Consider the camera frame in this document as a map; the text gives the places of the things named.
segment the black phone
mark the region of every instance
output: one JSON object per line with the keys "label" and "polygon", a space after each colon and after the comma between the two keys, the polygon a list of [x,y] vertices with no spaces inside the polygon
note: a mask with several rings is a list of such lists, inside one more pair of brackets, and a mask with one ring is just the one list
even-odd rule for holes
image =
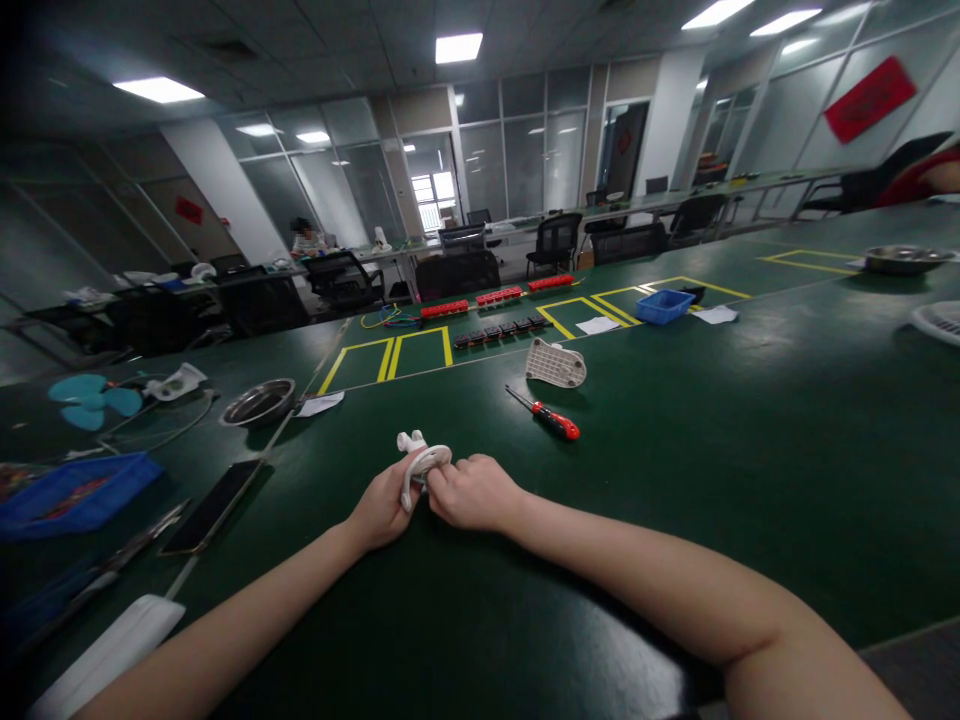
{"label": "black phone", "polygon": [[178,523],[176,532],[159,554],[196,554],[207,547],[262,464],[263,460],[247,460],[227,468],[190,517]]}

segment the hand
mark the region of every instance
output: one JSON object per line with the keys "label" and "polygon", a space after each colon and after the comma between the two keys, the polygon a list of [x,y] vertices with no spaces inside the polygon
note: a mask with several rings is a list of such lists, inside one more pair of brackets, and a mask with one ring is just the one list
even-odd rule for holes
{"label": "hand", "polygon": [[454,527],[506,533],[526,492],[492,457],[471,455],[427,475],[430,509]]}
{"label": "hand", "polygon": [[357,507],[344,523],[356,538],[363,552],[388,545],[400,537],[410,524],[417,507],[423,486],[410,483],[410,512],[400,507],[400,491],[403,489],[403,473],[413,459],[426,448],[419,448],[377,475]]}

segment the red terminal block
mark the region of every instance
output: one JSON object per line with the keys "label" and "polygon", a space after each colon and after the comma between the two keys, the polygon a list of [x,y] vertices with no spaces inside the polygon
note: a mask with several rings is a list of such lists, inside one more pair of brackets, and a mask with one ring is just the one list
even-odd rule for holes
{"label": "red terminal block", "polygon": [[517,285],[512,288],[504,288],[503,290],[497,290],[495,293],[488,293],[486,295],[477,295],[477,305],[481,307],[484,305],[495,305],[504,300],[513,300],[523,295],[523,289]]}
{"label": "red terminal block", "polygon": [[527,283],[530,292],[548,290],[552,287],[563,287],[564,285],[573,285],[573,275],[557,275],[556,277],[534,280],[533,282]]}
{"label": "red terminal block", "polygon": [[470,309],[470,303],[466,300],[457,300],[455,303],[446,303],[445,305],[434,305],[429,308],[421,308],[420,317],[424,320],[428,318],[440,317],[441,315],[455,315],[466,312]]}

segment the red clothing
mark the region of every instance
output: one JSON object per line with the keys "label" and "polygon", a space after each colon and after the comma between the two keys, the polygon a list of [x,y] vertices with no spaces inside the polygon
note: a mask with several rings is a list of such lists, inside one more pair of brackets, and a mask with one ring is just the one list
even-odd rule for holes
{"label": "red clothing", "polygon": [[960,162],[960,148],[944,150],[908,167],[894,178],[890,187],[880,195],[874,207],[902,205],[916,200],[926,200],[931,195],[936,195],[937,191],[927,183],[921,182],[920,178],[938,165],[948,162]]}

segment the metal bowl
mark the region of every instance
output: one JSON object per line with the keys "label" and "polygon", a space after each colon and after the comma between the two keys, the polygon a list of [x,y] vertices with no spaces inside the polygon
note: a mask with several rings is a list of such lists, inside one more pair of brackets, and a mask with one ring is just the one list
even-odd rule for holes
{"label": "metal bowl", "polygon": [[227,406],[220,424],[227,427],[254,428],[269,425],[284,417],[296,402],[297,384],[289,378],[268,380],[247,390]]}
{"label": "metal bowl", "polygon": [[864,253],[866,269],[884,275],[922,275],[949,262],[954,254],[916,245],[883,245]]}

